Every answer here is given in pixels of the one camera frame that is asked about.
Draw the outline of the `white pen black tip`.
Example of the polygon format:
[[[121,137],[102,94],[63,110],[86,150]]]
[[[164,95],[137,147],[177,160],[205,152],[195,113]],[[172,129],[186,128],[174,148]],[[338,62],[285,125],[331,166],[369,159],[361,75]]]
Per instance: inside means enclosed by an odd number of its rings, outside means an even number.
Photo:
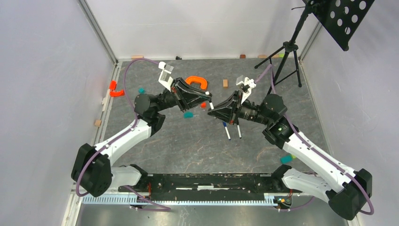
[[[242,134],[241,134],[240,125],[237,125],[237,130],[238,130],[239,138],[242,139]]]

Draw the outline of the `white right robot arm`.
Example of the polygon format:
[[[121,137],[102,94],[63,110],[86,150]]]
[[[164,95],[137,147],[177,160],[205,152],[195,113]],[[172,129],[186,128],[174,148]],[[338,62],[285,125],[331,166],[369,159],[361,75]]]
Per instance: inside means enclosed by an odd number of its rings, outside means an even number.
[[[353,220],[358,213],[372,215],[371,173],[355,170],[323,151],[285,116],[286,111],[279,95],[268,94],[256,105],[245,100],[242,92],[234,91],[228,99],[211,107],[208,114],[231,125],[239,119],[265,125],[262,134],[270,144],[294,155],[316,173],[311,176],[282,165],[271,180],[275,191],[292,189],[310,194],[346,220]]]

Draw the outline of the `white pen blue tip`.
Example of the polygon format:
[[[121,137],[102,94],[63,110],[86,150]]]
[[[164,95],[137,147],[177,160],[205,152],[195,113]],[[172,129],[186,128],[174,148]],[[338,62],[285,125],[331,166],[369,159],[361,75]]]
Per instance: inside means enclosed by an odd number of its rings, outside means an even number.
[[[228,130],[228,127],[224,127],[228,140],[231,140],[231,136]]]

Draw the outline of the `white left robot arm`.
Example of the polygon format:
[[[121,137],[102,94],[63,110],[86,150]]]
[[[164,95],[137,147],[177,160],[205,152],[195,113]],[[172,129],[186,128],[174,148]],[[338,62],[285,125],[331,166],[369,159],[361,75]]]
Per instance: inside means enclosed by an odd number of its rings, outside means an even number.
[[[145,172],[138,166],[114,167],[127,151],[155,135],[165,121],[160,112],[178,106],[182,112],[212,100],[212,94],[190,86],[182,78],[172,80],[157,95],[139,94],[134,100],[136,118],[114,136],[101,143],[83,144],[77,153],[71,178],[76,182],[77,196],[98,197],[112,188],[131,186],[142,192],[148,186]]]

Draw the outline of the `teal block near right arm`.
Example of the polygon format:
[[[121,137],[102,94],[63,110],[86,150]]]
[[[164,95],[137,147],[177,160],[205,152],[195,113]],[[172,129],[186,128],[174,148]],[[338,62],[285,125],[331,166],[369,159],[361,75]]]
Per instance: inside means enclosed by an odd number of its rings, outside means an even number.
[[[283,156],[283,157],[280,158],[280,162],[281,162],[282,164],[287,164],[287,163],[292,162],[295,158],[296,158],[296,156],[294,156],[294,155],[292,155],[292,154],[285,155],[285,156]]]

